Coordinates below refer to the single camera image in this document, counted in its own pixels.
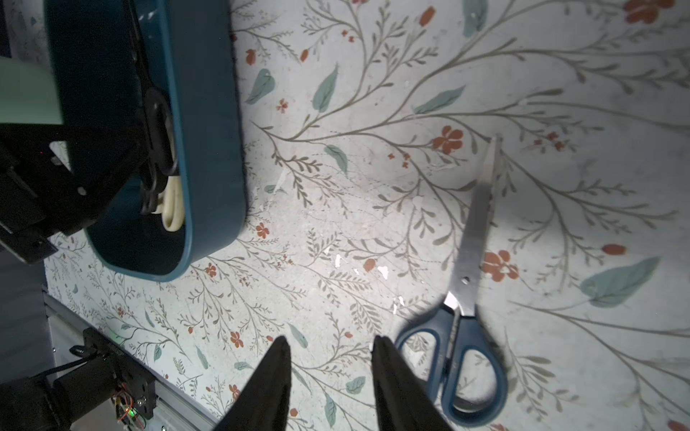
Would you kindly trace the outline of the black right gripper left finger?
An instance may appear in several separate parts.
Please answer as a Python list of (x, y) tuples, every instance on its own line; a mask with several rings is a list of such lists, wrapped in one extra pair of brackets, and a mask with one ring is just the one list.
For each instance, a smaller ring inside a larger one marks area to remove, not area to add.
[(287, 428), (291, 393), (291, 350), (277, 337), (215, 431), (276, 430)]

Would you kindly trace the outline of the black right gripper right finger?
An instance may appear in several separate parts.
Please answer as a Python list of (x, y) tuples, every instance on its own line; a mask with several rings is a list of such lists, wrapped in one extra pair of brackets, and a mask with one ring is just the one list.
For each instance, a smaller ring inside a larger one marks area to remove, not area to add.
[(451, 430), (388, 337), (375, 337), (371, 368), (379, 430)]

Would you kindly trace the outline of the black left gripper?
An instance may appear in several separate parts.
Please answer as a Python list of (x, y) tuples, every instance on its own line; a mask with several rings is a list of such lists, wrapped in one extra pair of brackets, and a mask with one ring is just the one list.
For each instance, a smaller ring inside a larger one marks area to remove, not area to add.
[[(51, 149), (66, 142), (93, 157), (103, 172), (80, 181)], [(143, 129), (50, 124), (1, 127), (1, 245), (26, 264), (57, 251), (50, 237), (94, 224), (147, 160)]]

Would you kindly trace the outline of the blue handled scissors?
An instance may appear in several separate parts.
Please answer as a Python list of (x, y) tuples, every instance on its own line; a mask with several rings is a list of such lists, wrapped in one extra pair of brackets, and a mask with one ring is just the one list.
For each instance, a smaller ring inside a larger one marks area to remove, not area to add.
[[(440, 397), (446, 417), (462, 427), (482, 427), (495, 420), (508, 398), (508, 378), (499, 357), (483, 334), (477, 316), (477, 298), (482, 279), (487, 235), (495, 207), (493, 188), (498, 175), (503, 139), (490, 141), (483, 168), (474, 185), (474, 194), (457, 249), (447, 294), (438, 309), (410, 323), (395, 340), (402, 352), (414, 335), (426, 333), (434, 339), (429, 378), (423, 389), (433, 402)], [(473, 404), (456, 395), (466, 354), (474, 350), (486, 357), (495, 377), (492, 397)]]

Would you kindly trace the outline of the black handled scissors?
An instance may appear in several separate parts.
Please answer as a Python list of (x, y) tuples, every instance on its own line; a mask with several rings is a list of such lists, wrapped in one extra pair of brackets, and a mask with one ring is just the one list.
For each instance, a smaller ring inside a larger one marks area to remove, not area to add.
[(149, 74), (147, 52), (138, 24), (135, 3), (122, 3), (129, 35), (130, 53), (140, 87), (141, 106), (138, 118), (143, 126), (147, 161), (139, 170), (141, 178), (141, 213), (150, 215), (156, 209), (158, 195), (168, 178), (179, 173), (174, 156), (172, 111), (167, 92), (157, 87)]

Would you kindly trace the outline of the cream kitchen shears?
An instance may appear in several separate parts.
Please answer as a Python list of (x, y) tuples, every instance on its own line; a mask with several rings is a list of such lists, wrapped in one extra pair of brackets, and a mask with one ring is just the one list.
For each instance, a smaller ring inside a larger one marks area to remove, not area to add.
[(173, 233), (179, 231), (185, 223), (185, 209), (183, 202), (183, 185), (180, 176), (168, 178), (167, 185), (158, 195), (155, 215), (160, 215), (165, 231)]

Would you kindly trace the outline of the teal storage box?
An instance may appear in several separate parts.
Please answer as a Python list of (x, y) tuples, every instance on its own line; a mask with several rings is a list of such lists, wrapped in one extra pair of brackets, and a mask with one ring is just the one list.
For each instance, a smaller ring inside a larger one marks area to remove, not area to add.
[(135, 131), (145, 158), (86, 229), (109, 269), (179, 278), (239, 235), (246, 216), (241, 116), (224, 1), (48, 1), (51, 65), (80, 184), (111, 175)]

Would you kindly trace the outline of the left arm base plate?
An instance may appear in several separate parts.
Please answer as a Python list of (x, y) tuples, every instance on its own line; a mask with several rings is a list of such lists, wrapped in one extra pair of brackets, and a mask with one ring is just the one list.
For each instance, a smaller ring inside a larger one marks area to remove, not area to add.
[(156, 408), (156, 379), (148, 369), (98, 330), (83, 331), (84, 341), (70, 348), (80, 359), (58, 377), (53, 388), (70, 424), (109, 399), (121, 399), (120, 416), (141, 429)]

